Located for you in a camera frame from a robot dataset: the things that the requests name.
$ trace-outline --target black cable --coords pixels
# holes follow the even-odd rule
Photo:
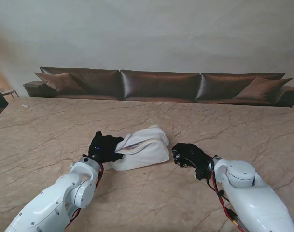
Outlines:
[[[207,180],[206,181],[207,182],[207,185],[210,187],[210,189],[212,189],[213,191],[215,191],[215,189],[209,184],[209,180]],[[226,198],[225,196],[222,196],[225,200],[227,200],[228,202],[230,202],[229,201],[229,199],[228,198]]]

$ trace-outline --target white wall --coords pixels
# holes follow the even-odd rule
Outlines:
[[[294,77],[294,0],[0,0],[2,75],[40,66]]]

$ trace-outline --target black glove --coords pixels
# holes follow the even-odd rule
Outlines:
[[[211,171],[208,169],[212,157],[208,156],[202,149],[194,144],[176,144],[172,148],[175,164],[180,167],[193,167],[196,172],[196,179],[209,180]]]
[[[89,158],[99,163],[115,162],[123,157],[122,154],[115,153],[117,144],[123,140],[122,137],[113,137],[111,135],[103,136],[98,131],[92,139],[89,147]]]
[[[172,148],[175,164],[180,167],[198,168],[210,163],[211,157],[194,144],[176,144]]]

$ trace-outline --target wire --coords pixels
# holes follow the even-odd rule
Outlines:
[[[234,219],[232,219],[226,209],[226,206],[224,204],[224,201],[222,199],[222,196],[219,194],[219,190],[218,190],[218,186],[216,184],[216,179],[215,179],[215,171],[214,171],[214,162],[213,159],[211,159],[211,176],[212,176],[212,182],[213,182],[213,186],[214,186],[214,190],[218,195],[218,198],[220,200],[220,203],[222,205],[222,208],[226,214],[226,216],[228,217],[229,220],[231,220],[237,227],[239,230],[241,230],[242,232],[246,232]]]
[[[98,173],[98,180],[97,180],[97,183],[95,184],[95,189],[97,189],[98,184],[99,184],[99,182],[100,182],[100,180],[101,180],[101,178],[102,178],[102,176],[104,174],[104,166],[103,166],[103,164],[102,163],[98,163],[98,165],[100,166],[100,171]],[[68,227],[78,217],[80,211],[81,211],[81,208],[76,209],[76,211],[73,213],[73,215],[75,215],[75,216],[72,216],[69,224],[66,227]]]
[[[213,191],[215,191],[215,189],[209,184],[209,180],[207,180],[206,182],[207,182],[207,185],[210,187],[210,189],[212,189]],[[230,202],[229,199],[226,198],[225,196],[222,196],[222,197],[223,197],[225,200],[227,200],[228,202]]]

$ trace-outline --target white pouch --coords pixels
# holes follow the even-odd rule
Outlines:
[[[125,171],[162,163],[169,160],[169,141],[159,126],[154,125],[134,134],[128,134],[118,143],[115,152],[124,154],[123,159],[110,162],[117,171]]]

